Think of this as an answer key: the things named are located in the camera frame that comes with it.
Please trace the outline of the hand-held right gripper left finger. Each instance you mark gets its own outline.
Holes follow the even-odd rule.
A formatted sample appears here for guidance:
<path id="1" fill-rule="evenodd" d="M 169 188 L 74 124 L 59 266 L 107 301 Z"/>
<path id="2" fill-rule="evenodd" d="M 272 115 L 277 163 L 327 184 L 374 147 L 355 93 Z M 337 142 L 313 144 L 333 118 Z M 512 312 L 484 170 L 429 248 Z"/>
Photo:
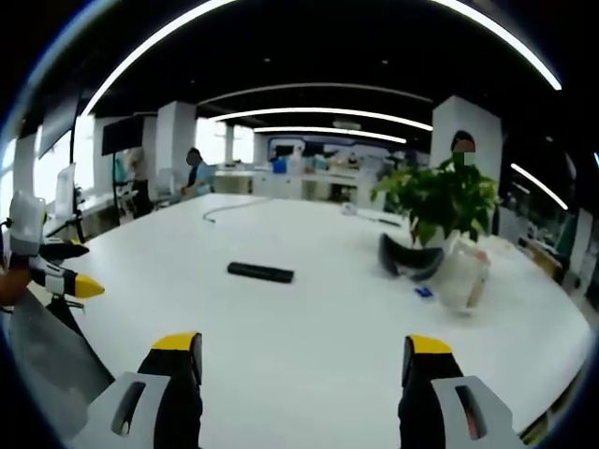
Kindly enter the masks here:
<path id="1" fill-rule="evenodd" d="M 167 335 L 89 406 L 74 448 L 198 448 L 202 336 Z"/>

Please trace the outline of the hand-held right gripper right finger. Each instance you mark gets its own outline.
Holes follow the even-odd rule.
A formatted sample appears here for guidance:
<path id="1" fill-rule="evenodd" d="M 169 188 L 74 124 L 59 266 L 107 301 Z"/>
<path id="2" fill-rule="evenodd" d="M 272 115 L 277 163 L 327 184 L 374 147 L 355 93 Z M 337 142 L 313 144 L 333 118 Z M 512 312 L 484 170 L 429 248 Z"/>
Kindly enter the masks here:
<path id="1" fill-rule="evenodd" d="M 441 340 L 408 335 L 404 341 L 401 448 L 523 448 L 513 414 L 476 376 L 462 373 Z"/>

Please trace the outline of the person's left hand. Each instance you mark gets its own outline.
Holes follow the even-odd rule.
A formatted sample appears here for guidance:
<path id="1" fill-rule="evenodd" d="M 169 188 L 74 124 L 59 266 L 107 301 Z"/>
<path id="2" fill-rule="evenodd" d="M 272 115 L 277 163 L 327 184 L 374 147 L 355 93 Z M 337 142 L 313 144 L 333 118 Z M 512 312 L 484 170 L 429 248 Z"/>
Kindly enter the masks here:
<path id="1" fill-rule="evenodd" d="M 0 304 L 2 307 L 14 306 L 27 291 L 30 283 L 27 268 L 10 269 L 1 274 Z"/>

